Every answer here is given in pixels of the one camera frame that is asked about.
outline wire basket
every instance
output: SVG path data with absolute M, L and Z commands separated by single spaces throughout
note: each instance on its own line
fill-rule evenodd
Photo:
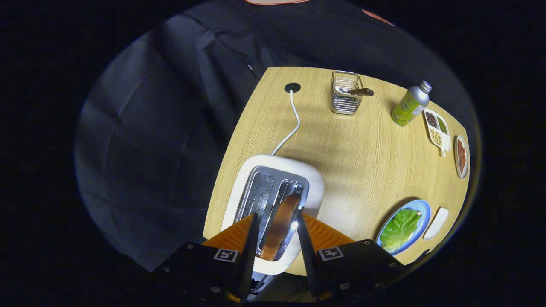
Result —
M 352 115 L 358 110 L 362 96 L 346 93 L 363 88 L 360 76 L 355 73 L 335 70 L 332 72 L 332 105 L 335 113 Z

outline white dish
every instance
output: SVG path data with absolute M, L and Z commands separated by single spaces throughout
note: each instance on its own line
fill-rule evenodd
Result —
M 426 113 L 430 113 L 430 114 L 434 115 L 437 127 L 434 127 L 429 123 L 429 120 L 426 118 Z M 438 146 L 440 148 L 440 150 L 442 150 L 442 156 L 445 157 L 446 156 L 446 151 L 451 151 L 451 147 L 452 147 L 451 146 L 451 137 L 449 136 L 449 127 L 447 125 L 446 120 L 442 116 L 440 116 L 438 113 L 432 111 L 431 109 L 423 110 L 423 116 L 425 116 L 425 122 L 426 122 L 426 127 L 427 127 L 426 130 L 428 131 L 430 141 L 434 145 Z M 444 133 L 440 129 L 440 121 L 438 119 L 441 119 L 443 121 L 444 125 L 446 126 L 446 132 L 447 133 Z M 440 146 L 439 144 L 437 144 L 433 140 L 431 130 L 437 132 L 440 135 L 441 140 L 442 140 L 442 146 Z
M 458 140 L 461 141 L 462 147 L 464 147 L 465 149 L 465 156 L 466 156 L 466 163 L 465 163 L 465 167 L 462 168 L 462 172 L 461 172 L 461 168 L 459 167 L 459 148 L 457 146 Z M 470 165 L 470 154 L 468 153 L 468 147 L 466 146 L 465 139 L 462 138 L 462 136 L 460 135 L 457 135 L 457 137 L 455 138 L 455 148 L 457 148 L 457 150 L 455 150 L 455 168 L 457 169 L 457 175 L 459 175 L 459 178 L 465 179 L 466 175 L 468 175 L 468 168 Z
M 434 236 L 438 234 L 440 229 L 442 229 L 442 226 L 446 222 L 448 215 L 449 210 L 440 207 L 438 209 L 438 212 L 436 213 L 436 216 L 434 217 L 434 220 L 432 221 L 432 223 L 430 223 L 429 229 L 425 232 L 423 240 L 428 241 L 434 238 Z

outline white cable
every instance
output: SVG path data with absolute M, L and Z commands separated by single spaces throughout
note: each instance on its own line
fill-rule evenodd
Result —
M 292 109 L 294 110 L 294 114 L 296 115 L 296 119 L 298 120 L 298 124 L 296 125 L 296 127 L 294 128 L 294 130 L 292 130 L 292 132 L 290 132 L 289 135 L 287 135 L 284 140 L 282 140 L 278 145 L 277 145 L 277 148 L 275 148 L 275 150 L 271 153 L 272 155 L 276 154 L 277 153 L 277 150 L 279 148 L 281 148 L 282 144 L 284 144 L 284 142 L 286 142 L 297 130 L 298 128 L 300 127 L 300 124 L 301 124 L 301 121 L 300 121 L 300 116 L 298 115 L 298 111 L 296 111 L 296 106 L 294 105 L 294 92 L 292 90 L 290 90 L 290 102 L 292 103 Z

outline table surface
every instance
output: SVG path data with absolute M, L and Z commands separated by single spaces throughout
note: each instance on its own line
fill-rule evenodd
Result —
M 427 249 L 432 251 L 447 235 L 459 215 L 470 178 L 470 168 L 466 179 L 457 176 L 456 147 L 452 144 L 452 150 L 442 157 L 429 139 L 423 115 L 406 127 L 396 125 L 390 112 L 406 89 L 379 79 L 360 75 L 364 87 L 375 95 L 363 97 L 354 115 L 333 113 L 331 73 L 330 69 L 307 67 L 272 67 L 265 72 L 225 152 L 207 212 L 205 238 L 220 232 L 244 161 L 270 154 L 294 129 L 290 94 L 284 91 L 290 82 L 301 85 L 294 94 L 301 126 L 276 155 L 310 164 L 323 175 L 324 197 L 317 219 L 354 240 L 375 240 L 385 219 L 410 200 L 429 202 L 430 222 L 439 207 L 448 209 L 447 221 L 432 240 L 424 241 L 421 236 L 394 256 L 402 264 L 415 261 Z M 452 142 L 457 135 L 467 139 L 464 127 L 449 113 L 433 102 L 428 108 L 446 120 Z M 306 275 L 301 253 L 286 272 Z

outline green lettuce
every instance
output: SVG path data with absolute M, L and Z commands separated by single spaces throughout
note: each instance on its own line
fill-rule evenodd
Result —
M 392 253 L 410 239 L 410 235 L 417 229 L 417 221 L 421 213 L 411 209 L 400 210 L 389 221 L 380 236 L 381 247 Z

